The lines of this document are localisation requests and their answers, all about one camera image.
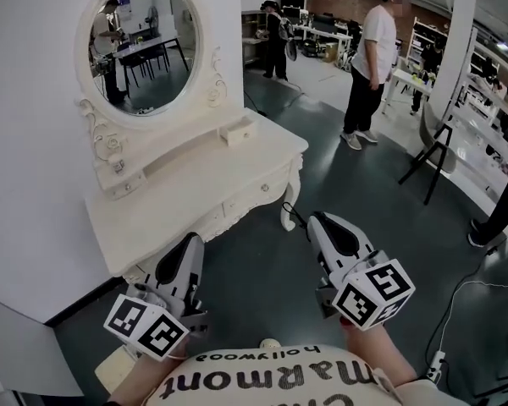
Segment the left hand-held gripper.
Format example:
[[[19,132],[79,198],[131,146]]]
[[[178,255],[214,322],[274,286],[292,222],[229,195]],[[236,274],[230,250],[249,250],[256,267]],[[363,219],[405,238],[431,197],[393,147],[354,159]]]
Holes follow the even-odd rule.
[[[202,278],[204,242],[188,233],[155,255],[153,287],[131,284],[115,300],[103,327],[135,351],[166,359],[189,335],[207,332],[207,312],[195,294]]]

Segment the white ornate dressing table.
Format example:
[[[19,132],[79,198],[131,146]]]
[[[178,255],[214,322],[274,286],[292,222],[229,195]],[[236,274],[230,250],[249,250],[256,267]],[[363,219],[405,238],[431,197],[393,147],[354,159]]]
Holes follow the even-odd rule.
[[[99,190],[86,199],[92,229],[111,275],[133,280],[155,255],[188,233],[216,205],[278,170],[288,172],[284,193],[277,200],[295,203],[301,189],[299,172],[308,144],[301,137],[245,106],[240,0],[202,0],[209,12],[212,36],[219,47],[219,70],[228,88],[220,127],[203,134],[153,138],[132,155],[116,152],[103,162],[104,142],[95,144],[93,167]],[[257,121],[257,135],[228,147],[218,130],[244,116]],[[124,160],[116,174],[110,162]],[[143,172],[146,184],[131,194],[110,200],[105,191]]]

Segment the oval white framed mirror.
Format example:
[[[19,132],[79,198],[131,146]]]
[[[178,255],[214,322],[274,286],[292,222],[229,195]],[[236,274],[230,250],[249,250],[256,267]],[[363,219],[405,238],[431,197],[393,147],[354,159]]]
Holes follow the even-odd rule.
[[[106,162],[116,152],[132,155],[147,148],[153,138],[170,135],[177,140],[182,134],[201,134],[220,127],[218,119],[228,103],[228,88],[219,70],[219,47],[212,36],[212,25],[202,0],[182,0],[190,12],[195,32],[195,56],[186,64],[188,77],[171,101],[156,107],[142,107],[128,112],[108,100],[108,86],[97,83],[95,74],[105,75],[109,67],[123,69],[148,65],[154,48],[165,50],[169,43],[181,46],[178,32],[171,26],[153,38],[140,37],[119,30],[117,41],[122,48],[99,52],[96,47],[94,22],[109,0],[91,0],[80,17],[75,36],[75,72],[83,98],[81,113],[91,121],[91,137],[95,144],[104,142],[106,153],[96,152]]]

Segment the white power strip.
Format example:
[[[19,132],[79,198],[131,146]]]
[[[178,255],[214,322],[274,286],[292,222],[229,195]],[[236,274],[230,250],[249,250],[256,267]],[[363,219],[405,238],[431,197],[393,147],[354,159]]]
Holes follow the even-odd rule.
[[[439,383],[440,377],[442,376],[442,367],[444,363],[445,352],[441,350],[436,351],[426,374],[426,377],[435,385]]]

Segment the person's right forearm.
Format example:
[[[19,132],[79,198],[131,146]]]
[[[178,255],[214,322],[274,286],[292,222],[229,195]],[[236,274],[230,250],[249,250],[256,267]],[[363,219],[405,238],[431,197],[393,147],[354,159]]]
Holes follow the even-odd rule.
[[[348,350],[371,367],[382,370],[394,387],[417,379],[417,373],[395,346],[382,324],[361,331],[341,316],[340,325],[346,331]]]

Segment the grey chair with black legs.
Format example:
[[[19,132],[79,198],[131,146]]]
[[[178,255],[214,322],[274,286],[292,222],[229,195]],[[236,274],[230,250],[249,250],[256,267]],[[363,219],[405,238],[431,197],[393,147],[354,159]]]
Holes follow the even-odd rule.
[[[442,172],[452,174],[456,169],[457,155],[450,148],[453,129],[433,113],[431,105],[424,104],[420,119],[419,136],[422,150],[413,158],[407,173],[399,180],[403,184],[420,166],[429,162],[435,172],[423,204],[428,205]]]

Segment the white partition panel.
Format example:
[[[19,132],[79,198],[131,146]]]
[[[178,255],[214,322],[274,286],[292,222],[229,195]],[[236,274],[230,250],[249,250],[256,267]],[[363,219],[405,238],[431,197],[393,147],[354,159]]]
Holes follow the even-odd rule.
[[[0,391],[83,395],[52,328],[0,303]]]

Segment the person's left forearm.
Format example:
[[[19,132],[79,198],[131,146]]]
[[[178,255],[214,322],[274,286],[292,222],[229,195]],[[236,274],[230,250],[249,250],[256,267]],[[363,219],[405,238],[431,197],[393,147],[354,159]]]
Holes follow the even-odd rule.
[[[141,356],[104,406],[142,406],[186,358],[186,339],[162,362]]]

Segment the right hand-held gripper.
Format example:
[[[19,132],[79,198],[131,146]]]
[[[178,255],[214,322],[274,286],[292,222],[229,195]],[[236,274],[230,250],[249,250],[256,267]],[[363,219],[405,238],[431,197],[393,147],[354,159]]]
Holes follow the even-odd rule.
[[[315,290],[325,318],[341,315],[365,332],[394,317],[416,291],[399,261],[374,250],[367,235],[344,218],[313,213],[307,233],[325,271]]]

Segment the white storage shelf rack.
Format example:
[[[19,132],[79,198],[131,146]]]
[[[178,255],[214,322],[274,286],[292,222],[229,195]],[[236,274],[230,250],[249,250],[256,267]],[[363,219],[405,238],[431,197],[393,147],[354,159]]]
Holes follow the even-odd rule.
[[[502,193],[508,181],[508,141],[500,128],[498,113],[508,117],[508,103],[493,82],[483,77],[483,70],[472,62],[480,52],[482,63],[491,62],[494,54],[478,40],[473,28],[461,72],[444,113],[444,121],[456,131],[451,145],[457,160],[478,177],[479,186],[493,197]]]

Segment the cream printed shirt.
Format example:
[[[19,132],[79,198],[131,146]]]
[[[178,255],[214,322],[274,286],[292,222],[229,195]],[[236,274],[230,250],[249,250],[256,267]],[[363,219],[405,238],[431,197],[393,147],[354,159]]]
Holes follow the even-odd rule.
[[[429,380],[395,387],[332,346],[221,349],[174,370],[146,406],[468,406]]]

